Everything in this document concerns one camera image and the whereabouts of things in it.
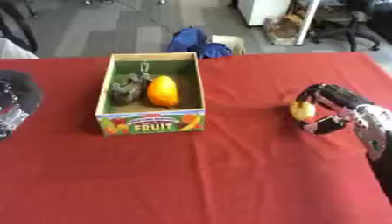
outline fruit box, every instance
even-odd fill
[[[154,106],[144,96],[126,106],[111,103],[109,90],[113,81],[130,73],[141,73],[148,62],[152,78],[168,75],[178,87],[179,105],[174,108]],[[103,81],[96,119],[105,136],[203,130],[205,101],[198,60],[193,52],[154,54],[113,54]]]

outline orange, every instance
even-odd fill
[[[107,127],[106,132],[108,132],[109,134],[115,134],[117,133],[117,129],[115,127]]]
[[[194,119],[196,119],[196,115],[183,115],[182,117],[182,121],[184,123],[191,123],[194,121]]]
[[[179,104],[177,84],[166,75],[152,80],[147,87],[147,97],[152,104],[157,106],[173,107]]]

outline chair leg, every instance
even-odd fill
[[[316,35],[312,38],[312,41],[314,43],[319,43],[320,39],[328,38],[328,37],[335,36],[335,35],[343,35],[345,33],[347,33],[347,28],[340,28],[340,29],[331,30],[331,31],[322,31],[322,32],[316,33]]]
[[[4,22],[3,17],[0,16],[0,30],[3,33],[4,37],[12,36],[12,31],[8,27],[8,25]]]
[[[238,0],[232,0],[228,7],[236,9],[238,7]]]
[[[32,5],[34,4],[34,1],[33,1],[33,0],[24,0],[24,2],[25,2],[25,4],[26,4],[27,10],[29,11],[30,15],[31,15],[33,18],[36,18],[36,17],[37,17],[37,12],[36,12],[35,9],[32,7]]]
[[[355,41],[355,35],[353,32],[346,33],[346,38],[348,43],[350,44],[351,52],[354,53],[357,51],[357,42]]]
[[[370,40],[374,43],[374,46],[372,46],[372,50],[373,51],[378,51],[380,50],[380,40],[378,40],[376,37],[374,37],[373,35],[367,34],[367,33],[363,33],[363,32],[357,32],[356,36],[358,38],[362,38],[362,39],[367,39]]]

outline robotic arm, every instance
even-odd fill
[[[327,134],[353,123],[353,131],[367,148],[367,157],[381,187],[392,201],[392,113],[390,110],[337,85],[309,86],[295,101],[290,111],[294,117],[304,105],[320,105],[336,112],[314,122],[298,120],[302,129],[312,134]]]
[[[42,101],[41,89],[30,76],[0,71],[0,140],[9,137]]]

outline black chair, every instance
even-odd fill
[[[312,41],[319,43],[320,39],[345,35],[350,44],[351,52],[356,52],[357,50],[356,38],[370,40],[374,43],[370,49],[373,51],[380,50],[380,40],[377,37],[362,32],[360,29],[361,25],[364,25],[371,19],[379,0],[346,0],[343,3],[345,4],[346,15],[343,17],[331,17],[331,20],[329,18],[323,18],[323,22],[327,21],[325,25],[329,24],[334,26],[334,28],[331,30],[316,31],[316,34],[312,37]]]
[[[0,0],[0,10],[0,31],[3,33],[3,38],[12,41],[17,46],[29,52],[35,53],[38,49],[37,41],[22,13],[9,0]],[[18,28],[24,34],[25,40],[12,33],[10,27],[4,21],[3,13],[8,14],[15,21]]]
[[[367,23],[368,27],[392,44],[392,29],[389,22],[392,21],[392,2],[377,5],[372,19]]]
[[[232,7],[232,8],[235,8],[235,9],[238,8],[238,0],[232,0],[230,2],[229,7]]]

